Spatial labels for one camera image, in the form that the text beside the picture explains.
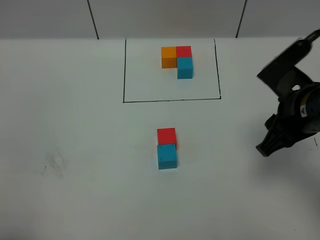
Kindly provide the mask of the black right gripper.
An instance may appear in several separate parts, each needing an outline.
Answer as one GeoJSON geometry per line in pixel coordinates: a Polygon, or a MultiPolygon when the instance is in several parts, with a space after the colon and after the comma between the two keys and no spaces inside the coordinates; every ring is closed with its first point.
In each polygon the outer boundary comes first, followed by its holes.
{"type": "Polygon", "coordinates": [[[264,157],[293,146],[320,131],[320,86],[295,90],[281,100],[277,113],[266,122],[264,140],[255,148],[264,157]]]}

